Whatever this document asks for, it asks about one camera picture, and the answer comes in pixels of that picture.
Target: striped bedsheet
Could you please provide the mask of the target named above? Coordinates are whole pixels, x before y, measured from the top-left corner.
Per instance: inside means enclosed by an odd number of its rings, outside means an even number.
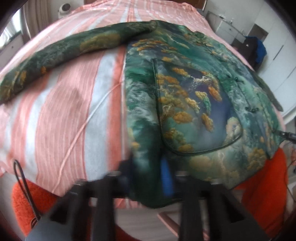
[[[120,22],[152,19],[200,31],[223,43],[247,64],[189,4],[100,0],[43,30],[2,70],[0,80],[31,54],[66,36]],[[121,46],[80,56],[1,105],[1,172],[13,173],[13,160],[18,159],[29,180],[63,195],[79,178],[95,180],[117,169],[120,160],[129,155],[123,91],[125,52]]]

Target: orange fabric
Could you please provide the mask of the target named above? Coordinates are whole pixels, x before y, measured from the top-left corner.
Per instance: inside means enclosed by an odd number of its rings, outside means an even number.
[[[245,189],[242,204],[270,238],[278,234],[284,223],[288,179],[286,170],[286,156],[279,148],[258,173],[237,187]]]
[[[41,213],[46,213],[49,211],[50,208],[55,204],[58,196],[44,190],[29,180],[27,180],[27,184],[38,210]],[[12,207],[20,229],[22,230],[23,234],[27,236],[31,231],[31,220],[34,218],[34,214],[18,183],[16,183],[12,188]],[[128,235],[116,225],[116,241],[139,240]]]

